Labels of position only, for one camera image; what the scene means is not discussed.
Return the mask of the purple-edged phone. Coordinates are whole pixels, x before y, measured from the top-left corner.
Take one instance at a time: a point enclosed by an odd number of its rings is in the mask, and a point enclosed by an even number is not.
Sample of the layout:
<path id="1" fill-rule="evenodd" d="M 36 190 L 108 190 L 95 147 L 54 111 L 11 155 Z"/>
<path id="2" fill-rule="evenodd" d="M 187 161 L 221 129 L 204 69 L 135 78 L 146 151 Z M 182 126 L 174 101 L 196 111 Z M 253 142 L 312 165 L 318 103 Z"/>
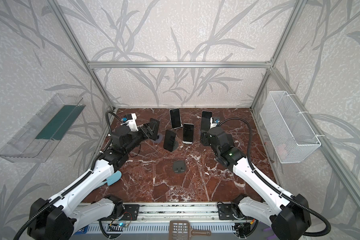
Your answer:
<path id="1" fill-rule="evenodd" d="M 213 113 L 210 111 L 202 111 L 201 132 L 208 132 L 211 128 L 211 118 Z"/>

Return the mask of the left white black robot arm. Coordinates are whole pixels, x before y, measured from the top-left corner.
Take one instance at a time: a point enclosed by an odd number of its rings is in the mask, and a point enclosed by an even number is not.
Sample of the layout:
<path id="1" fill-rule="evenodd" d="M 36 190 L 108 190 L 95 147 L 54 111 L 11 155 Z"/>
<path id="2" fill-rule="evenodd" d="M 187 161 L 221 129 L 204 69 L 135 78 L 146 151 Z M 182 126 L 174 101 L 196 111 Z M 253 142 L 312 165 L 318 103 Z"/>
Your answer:
<path id="1" fill-rule="evenodd" d="M 81 210 L 77 207 L 100 183 L 123 166 L 129 153 L 141 142 L 156 140 L 159 126 L 160 122 L 155 119 L 140 126 L 131 119 L 117 127 L 111 133 L 114 145 L 101 153 L 83 175 L 49 199 L 40 198 L 32 204 L 29 220 L 14 239 L 20 239 L 23 232 L 27 232 L 35 240 L 68 240 L 94 221 L 121 218 L 125 213 L 123 201 L 112 195 Z"/>

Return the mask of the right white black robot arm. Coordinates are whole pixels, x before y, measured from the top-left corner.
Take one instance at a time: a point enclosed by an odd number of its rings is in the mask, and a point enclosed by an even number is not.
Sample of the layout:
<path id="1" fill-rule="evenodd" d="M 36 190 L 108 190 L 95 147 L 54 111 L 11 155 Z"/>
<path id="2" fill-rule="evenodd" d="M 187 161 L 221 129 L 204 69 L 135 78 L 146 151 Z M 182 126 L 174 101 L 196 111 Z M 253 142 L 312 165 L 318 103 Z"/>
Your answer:
<path id="1" fill-rule="evenodd" d="M 233 137 L 221 127 L 201 132 L 201 143 L 211 147 L 216 160 L 250 185 L 263 199 L 258 202 L 242 197 L 237 203 L 240 216 L 252 217 L 270 226 L 280 240 L 298 240 L 301 236 L 323 237 L 331 232 L 330 222 L 310 209 L 305 197 L 273 182 L 239 150 Z"/>

